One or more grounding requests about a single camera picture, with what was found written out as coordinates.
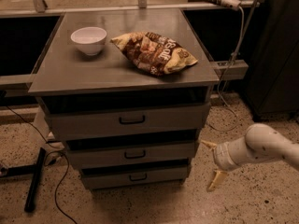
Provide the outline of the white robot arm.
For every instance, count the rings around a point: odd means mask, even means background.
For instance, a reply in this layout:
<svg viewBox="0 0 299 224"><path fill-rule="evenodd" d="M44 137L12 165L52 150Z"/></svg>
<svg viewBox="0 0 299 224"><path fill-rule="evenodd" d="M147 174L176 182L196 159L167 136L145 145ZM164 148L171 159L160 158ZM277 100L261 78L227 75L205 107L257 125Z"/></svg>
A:
<svg viewBox="0 0 299 224"><path fill-rule="evenodd" d="M234 141L216 144L201 140L200 143L212 151L218 166L207 191L215 190L229 172L249 163L284 161L299 170L299 144L262 123L250 125L246 133Z"/></svg>

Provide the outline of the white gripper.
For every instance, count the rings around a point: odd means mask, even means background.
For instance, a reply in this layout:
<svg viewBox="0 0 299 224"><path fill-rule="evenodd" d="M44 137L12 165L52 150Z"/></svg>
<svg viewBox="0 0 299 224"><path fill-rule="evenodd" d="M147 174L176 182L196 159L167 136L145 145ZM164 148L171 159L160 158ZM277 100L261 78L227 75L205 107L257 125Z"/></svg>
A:
<svg viewBox="0 0 299 224"><path fill-rule="evenodd" d="M236 139L219 145L206 140L201 140L200 143L214 150L214 162L220 168L220 170L214 171L214 176L206 188L208 192L214 191L222 184L228 175L227 172L239 168L248 161L248 149L244 139Z"/></svg>

